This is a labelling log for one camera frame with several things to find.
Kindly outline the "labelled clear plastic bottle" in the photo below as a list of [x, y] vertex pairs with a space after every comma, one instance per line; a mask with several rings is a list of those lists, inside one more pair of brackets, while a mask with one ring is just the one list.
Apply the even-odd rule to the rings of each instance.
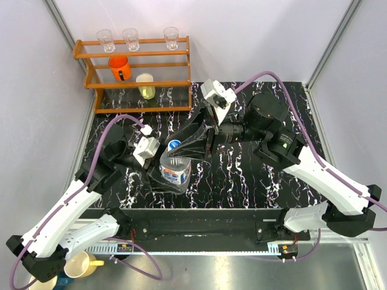
[[161, 154], [160, 171], [161, 175], [167, 181], [179, 186], [183, 193], [186, 192], [190, 174], [191, 174], [191, 159], [168, 157], [168, 149]]

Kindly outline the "white bottle cap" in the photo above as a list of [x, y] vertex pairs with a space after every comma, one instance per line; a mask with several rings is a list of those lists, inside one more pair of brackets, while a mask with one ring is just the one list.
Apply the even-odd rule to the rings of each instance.
[[180, 144], [181, 144], [181, 141], [179, 141], [179, 140], [176, 140], [176, 139], [170, 140], [170, 142], [168, 142], [167, 149], [168, 149], [168, 151], [171, 151], [171, 150], [177, 148]]

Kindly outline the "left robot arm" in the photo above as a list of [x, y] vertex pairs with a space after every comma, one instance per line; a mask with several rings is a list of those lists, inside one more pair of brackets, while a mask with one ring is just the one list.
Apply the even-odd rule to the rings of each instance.
[[129, 145], [122, 127], [107, 126], [98, 142], [89, 167], [81, 167], [75, 179], [53, 208], [30, 231], [12, 235], [6, 242], [35, 281], [48, 282], [65, 264], [85, 248], [106, 238], [126, 239], [133, 234], [133, 221], [119, 208], [110, 208], [95, 222], [69, 233], [80, 216], [106, 193], [121, 177], [118, 165], [145, 170], [152, 189], [179, 193], [177, 185], [161, 175], [161, 163], [180, 140], [159, 142], [148, 125], [141, 128], [143, 137]]

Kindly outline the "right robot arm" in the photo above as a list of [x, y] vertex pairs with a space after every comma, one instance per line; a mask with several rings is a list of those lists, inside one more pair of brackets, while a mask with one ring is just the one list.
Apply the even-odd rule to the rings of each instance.
[[232, 89], [204, 92], [205, 104], [176, 136], [181, 144], [170, 157], [204, 160], [226, 143], [257, 141], [257, 159], [292, 175], [317, 190], [325, 201], [304, 208], [281, 211], [275, 234], [289, 239], [303, 230], [329, 228], [346, 237], [375, 230], [376, 213], [371, 206], [379, 202], [381, 188], [355, 182], [325, 161], [307, 137], [284, 125], [287, 105], [271, 94], [253, 97], [241, 120], [226, 116], [236, 100]]

